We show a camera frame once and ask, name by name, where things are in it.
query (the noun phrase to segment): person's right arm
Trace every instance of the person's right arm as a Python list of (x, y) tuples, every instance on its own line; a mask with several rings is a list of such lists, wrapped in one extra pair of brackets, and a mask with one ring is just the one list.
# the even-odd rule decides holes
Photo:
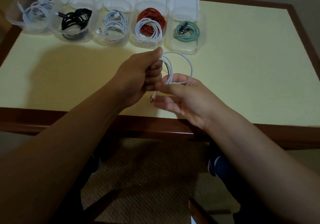
[[(188, 76), (174, 74), (173, 82)], [(293, 159), (243, 116), (226, 106), (199, 80), (185, 86), (155, 88), (171, 96), (157, 96), (158, 108), (180, 113), (205, 130), (266, 206), (294, 223), (319, 223), (320, 176)]]

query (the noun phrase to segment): table top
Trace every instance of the table top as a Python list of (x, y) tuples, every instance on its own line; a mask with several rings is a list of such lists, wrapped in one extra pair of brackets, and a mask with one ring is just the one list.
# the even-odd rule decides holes
[[(319, 58), (293, 7), (214, 1), (200, 1), (207, 39), (196, 55), (187, 55), (194, 78), (252, 123), (320, 126)], [(68, 111), (109, 81), (129, 56), (148, 50), (21, 33), (0, 68), (0, 107)], [(169, 56), (174, 73), (190, 74), (182, 57)], [(177, 118), (154, 108), (149, 98), (146, 93), (121, 114)]]

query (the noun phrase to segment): coiled black cable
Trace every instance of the coiled black cable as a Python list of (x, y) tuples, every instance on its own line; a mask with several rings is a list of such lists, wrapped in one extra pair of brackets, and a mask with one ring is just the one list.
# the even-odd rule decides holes
[[(82, 30), (85, 29), (88, 25), (89, 19), (92, 15), (92, 11), (87, 8), (80, 8), (75, 10), (74, 12), (69, 12), (67, 14), (59, 12), (57, 15), (59, 17), (62, 17), (61, 30), (66, 30), (67, 28), (70, 28), (74, 25), (79, 26), (80, 30)], [(87, 33), (88, 30), (77, 34), (62, 34), (62, 36), (69, 41), (78, 41), (83, 39)]]

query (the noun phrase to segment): red cable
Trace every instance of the red cable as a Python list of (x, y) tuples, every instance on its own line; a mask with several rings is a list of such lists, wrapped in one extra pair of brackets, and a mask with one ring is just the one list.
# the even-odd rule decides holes
[[(154, 9), (154, 8), (147, 8), (147, 9), (143, 10), (139, 14), (139, 16), (137, 18), (137, 22), (143, 18), (150, 18), (154, 21), (157, 21), (160, 24), (162, 31), (166, 27), (166, 24), (167, 24), (165, 18), (161, 15), (161, 13), (157, 9)], [(153, 28), (150, 25), (145, 24), (140, 29), (140, 32), (142, 34), (147, 34), (147, 35), (151, 36), (153, 34)]]

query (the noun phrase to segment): cable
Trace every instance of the cable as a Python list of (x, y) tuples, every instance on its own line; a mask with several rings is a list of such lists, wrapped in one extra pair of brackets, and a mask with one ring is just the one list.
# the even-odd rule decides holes
[[(67, 28), (77, 25), (81, 31), (87, 27), (92, 11), (87, 8), (80, 8), (67, 14), (56, 12), (56, 15), (62, 17), (61, 30), (66, 30)], [(62, 34), (62, 36), (69, 41), (78, 41), (83, 39), (87, 33), (88, 30), (85, 30), (77, 34)]]
[[(182, 56), (183, 58), (185, 58), (189, 62), (190, 67), (191, 67), (191, 74), (190, 74), (190, 77), (186, 81), (183, 81), (183, 82), (172, 82), (172, 79), (173, 79), (173, 76), (174, 76), (173, 66), (172, 66), (172, 63), (169, 60), (169, 58), (164, 56), (165, 54), (169, 54), (169, 53), (180, 55), (180, 56)], [(182, 55), (182, 54), (180, 54), (178, 52), (165, 52), (165, 53), (162, 54), (162, 56), (160, 57), (159, 60), (163, 61), (163, 63), (165, 64), (165, 66), (167, 67), (167, 70), (168, 70), (168, 79), (166, 80), (165, 84), (185, 84), (192, 78), (192, 74), (193, 74), (192, 64), (191, 64), (190, 60), (186, 56), (184, 56), (184, 55)], [(157, 96), (157, 91), (155, 91), (154, 94), (151, 96), (150, 101), (153, 102), (156, 99), (156, 96)]]
[(173, 37), (182, 42), (191, 42), (196, 41), (200, 36), (199, 27), (191, 21), (184, 21), (179, 23), (175, 30)]
[(155, 43), (158, 42), (157, 39), (160, 39), (162, 38), (162, 28), (161, 28), (161, 25), (157, 22), (157, 21), (154, 21), (150, 18), (143, 18), (141, 19), (140, 21), (137, 22), (136, 24), (136, 27), (135, 27), (135, 34), (137, 37), (143, 37), (143, 38), (146, 38), (145, 35), (143, 35), (141, 33), (141, 28), (147, 24), (148, 26), (150, 26), (153, 30), (153, 33), (151, 34), (151, 36), (149, 37), (150, 39), (155, 39), (156, 41), (148, 41), (148, 40), (145, 40), (145, 39), (138, 39), (137, 38), (137, 41), (141, 44), (144, 44), (146, 46), (153, 46)]
[(40, 24), (39, 22), (42, 22), (45, 18), (48, 17), (53, 7), (53, 0), (44, 0), (42, 2), (35, 1), (27, 9), (24, 9), (18, 2), (18, 8), (22, 12), (23, 21), (28, 27), (33, 29), (46, 28), (46, 24)]
[[(164, 30), (164, 28), (166, 27), (166, 24), (167, 24), (165, 18), (161, 15), (161, 13), (157, 9), (154, 9), (154, 8), (147, 8), (147, 9), (143, 10), (138, 15), (137, 23), (140, 20), (142, 20), (143, 18), (149, 18), (149, 19), (156, 21), (157, 23), (160, 24), (160, 27), (162, 30)], [(140, 29), (140, 32), (142, 34), (152, 35), (154, 33), (154, 29), (151, 26), (149, 26), (149, 24), (145, 24)]]
[(124, 15), (122, 11), (119, 10), (111, 10), (107, 13), (106, 17), (103, 20), (105, 30), (104, 34), (109, 35), (110, 30), (119, 30), (122, 33), (122, 36), (117, 36), (110, 38), (110, 36), (106, 36), (105, 40), (111, 44), (121, 43), (123, 39), (125, 39), (126, 34), (128, 33), (128, 19)]

